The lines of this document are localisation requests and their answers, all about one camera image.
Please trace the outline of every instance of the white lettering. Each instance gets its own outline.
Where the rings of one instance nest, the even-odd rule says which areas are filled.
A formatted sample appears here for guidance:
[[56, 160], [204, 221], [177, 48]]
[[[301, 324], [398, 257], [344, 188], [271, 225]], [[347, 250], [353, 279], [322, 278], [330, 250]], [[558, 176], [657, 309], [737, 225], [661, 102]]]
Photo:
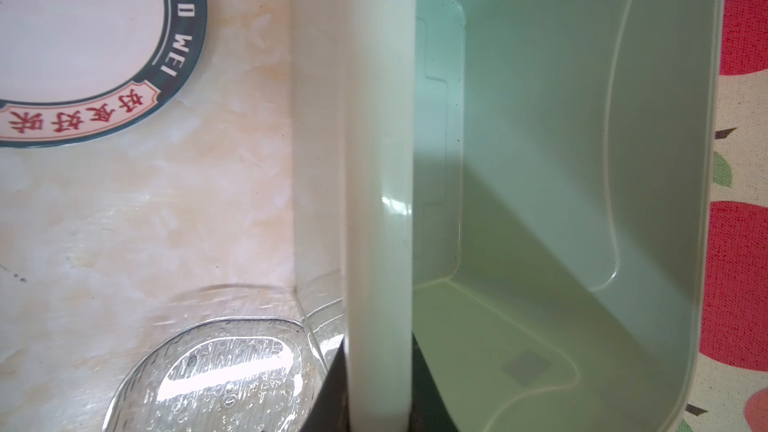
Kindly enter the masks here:
[[179, 17], [194, 17], [194, 4], [178, 4]]
[[192, 36], [176, 34], [174, 36], [174, 48], [182, 52], [189, 52], [190, 48], [185, 45], [188, 40], [192, 40]]
[[172, 77], [176, 77], [176, 71], [172, 70], [172, 69], [169, 69], [166, 66], [160, 66], [160, 70], [162, 70], [163, 72], [166, 72], [168, 75], [170, 75]]
[[184, 64], [184, 58], [177, 53], [169, 52], [168, 57], [165, 58], [165, 62], [168, 62], [168, 59], [173, 59], [174, 63], [171, 65], [177, 68]]

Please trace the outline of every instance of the plate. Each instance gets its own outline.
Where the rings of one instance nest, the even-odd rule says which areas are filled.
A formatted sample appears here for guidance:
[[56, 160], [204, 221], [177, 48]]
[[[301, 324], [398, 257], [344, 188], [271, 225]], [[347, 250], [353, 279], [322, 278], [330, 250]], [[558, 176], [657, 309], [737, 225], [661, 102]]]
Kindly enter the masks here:
[[0, 146], [125, 129], [165, 104], [203, 49], [206, 0], [0, 0]]

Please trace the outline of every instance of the plastic container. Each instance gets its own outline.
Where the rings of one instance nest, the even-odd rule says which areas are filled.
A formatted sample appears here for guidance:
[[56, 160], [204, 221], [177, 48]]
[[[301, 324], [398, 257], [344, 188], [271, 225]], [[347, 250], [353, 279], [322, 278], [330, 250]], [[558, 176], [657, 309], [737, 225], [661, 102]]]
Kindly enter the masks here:
[[722, 0], [415, 0], [413, 84], [410, 1], [293, 0], [298, 287], [347, 284], [353, 429], [407, 407], [387, 317], [412, 254], [413, 331], [460, 430], [674, 430]]

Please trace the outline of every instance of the beige marble surface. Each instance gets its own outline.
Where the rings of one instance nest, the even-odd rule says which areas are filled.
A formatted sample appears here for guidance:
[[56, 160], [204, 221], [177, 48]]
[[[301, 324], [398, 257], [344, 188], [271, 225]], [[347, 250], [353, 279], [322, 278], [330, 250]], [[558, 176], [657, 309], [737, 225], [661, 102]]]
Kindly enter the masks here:
[[167, 334], [294, 285], [289, 0], [208, 11], [196, 71], [146, 120], [0, 149], [0, 430], [99, 430]]

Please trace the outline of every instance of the green leaf print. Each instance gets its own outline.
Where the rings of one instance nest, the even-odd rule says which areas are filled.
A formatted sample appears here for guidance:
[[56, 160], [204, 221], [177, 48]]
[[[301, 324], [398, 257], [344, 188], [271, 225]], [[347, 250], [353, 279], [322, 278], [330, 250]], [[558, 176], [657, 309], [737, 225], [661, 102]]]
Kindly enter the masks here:
[[731, 171], [728, 162], [726, 162], [722, 155], [715, 152], [712, 182], [715, 182], [718, 186], [731, 187], [733, 181], [734, 173]]
[[677, 427], [677, 432], [694, 432], [694, 429], [690, 428], [688, 423], [683, 420], [683, 423], [680, 424], [679, 427]]

